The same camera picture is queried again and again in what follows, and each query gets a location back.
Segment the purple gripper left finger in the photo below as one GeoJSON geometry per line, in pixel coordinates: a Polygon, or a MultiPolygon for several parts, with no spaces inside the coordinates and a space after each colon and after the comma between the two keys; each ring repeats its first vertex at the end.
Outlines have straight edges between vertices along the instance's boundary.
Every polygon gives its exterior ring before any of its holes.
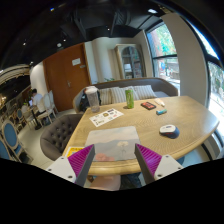
{"type": "Polygon", "coordinates": [[[94,156],[95,147],[89,145],[69,157],[59,157],[47,168],[47,171],[83,187],[94,156]]]}

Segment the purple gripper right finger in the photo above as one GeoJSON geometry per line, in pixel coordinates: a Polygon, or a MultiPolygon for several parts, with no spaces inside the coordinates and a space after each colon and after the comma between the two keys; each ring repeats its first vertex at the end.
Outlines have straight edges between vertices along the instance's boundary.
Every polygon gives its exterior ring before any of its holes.
{"type": "Polygon", "coordinates": [[[146,184],[150,184],[183,168],[172,156],[162,156],[140,144],[135,144],[134,153],[146,184]]]}

